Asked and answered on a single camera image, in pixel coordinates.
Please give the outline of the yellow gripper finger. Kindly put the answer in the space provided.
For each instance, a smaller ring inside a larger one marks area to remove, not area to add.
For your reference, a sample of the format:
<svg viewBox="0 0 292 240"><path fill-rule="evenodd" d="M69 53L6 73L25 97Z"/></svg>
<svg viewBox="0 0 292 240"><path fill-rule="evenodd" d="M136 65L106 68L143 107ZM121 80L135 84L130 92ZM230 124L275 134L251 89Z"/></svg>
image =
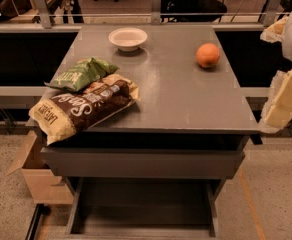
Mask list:
<svg viewBox="0 0 292 240"><path fill-rule="evenodd" d="M283 40L283 33L287 19L288 17L284 16L268 28L264 29L260 35L260 39L269 43L281 42Z"/></svg>
<svg viewBox="0 0 292 240"><path fill-rule="evenodd" d="M261 113L262 129L283 129L292 120L292 69L277 71Z"/></svg>

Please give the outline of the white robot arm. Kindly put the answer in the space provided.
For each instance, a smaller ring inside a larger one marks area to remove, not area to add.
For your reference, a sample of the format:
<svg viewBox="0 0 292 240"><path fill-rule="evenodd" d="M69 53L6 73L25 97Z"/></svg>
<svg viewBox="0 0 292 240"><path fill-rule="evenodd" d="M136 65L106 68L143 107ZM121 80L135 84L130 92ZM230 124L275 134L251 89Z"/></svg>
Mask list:
<svg viewBox="0 0 292 240"><path fill-rule="evenodd" d="M260 35L269 43L280 42L283 57L292 62L292 12L278 20ZM277 71L271 81L268 100L264 104L259 129L264 133L276 133L292 120L292 69Z"/></svg>

